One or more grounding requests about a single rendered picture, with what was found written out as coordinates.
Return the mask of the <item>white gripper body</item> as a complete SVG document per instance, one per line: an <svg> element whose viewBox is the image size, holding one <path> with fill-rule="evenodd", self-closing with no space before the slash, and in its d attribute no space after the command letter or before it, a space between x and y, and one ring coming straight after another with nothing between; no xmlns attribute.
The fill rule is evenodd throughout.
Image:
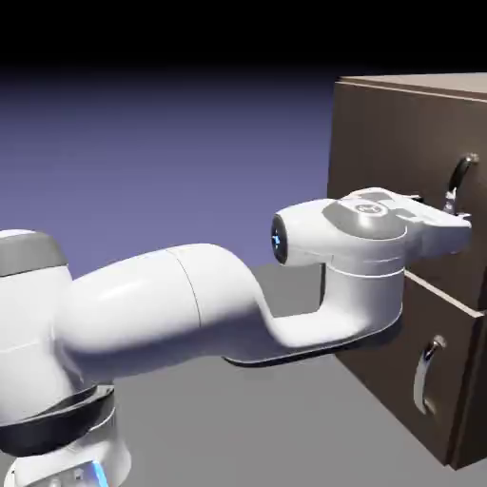
<svg viewBox="0 0 487 487"><path fill-rule="evenodd" d="M456 254L471 240L472 224L468 220L430 205L406 200L395 215L406 224L408 263Z"/></svg>

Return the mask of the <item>dark brown cabinet door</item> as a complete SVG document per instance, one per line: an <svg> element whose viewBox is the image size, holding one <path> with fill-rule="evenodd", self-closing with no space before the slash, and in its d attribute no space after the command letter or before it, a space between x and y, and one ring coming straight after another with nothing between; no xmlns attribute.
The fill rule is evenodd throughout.
<svg viewBox="0 0 487 487"><path fill-rule="evenodd" d="M327 193L375 186L418 194L442 208L461 156L477 165L456 209L473 225L455 257L421 261L414 274L476 310L487 310L487 73L347 76L334 87Z"/></svg>
<svg viewBox="0 0 487 487"><path fill-rule="evenodd" d="M428 371L423 415L413 401L419 354L435 335L447 342ZM442 464L458 470L487 459L487 310L475 310L411 274L395 338L337 355L341 363Z"/></svg>

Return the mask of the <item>dark brown wooden cabinet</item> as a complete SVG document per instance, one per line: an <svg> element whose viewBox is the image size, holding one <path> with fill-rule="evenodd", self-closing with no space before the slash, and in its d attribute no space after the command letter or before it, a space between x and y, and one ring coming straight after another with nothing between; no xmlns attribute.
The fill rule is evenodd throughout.
<svg viewBox="0 0 487 487"><path fill-rule="evenodd" d="M327 193L385 187L443 208L473 237L414 264L398 335L340 362L442 464L487 459L487 72L347 76L335 84Z"/></svg>

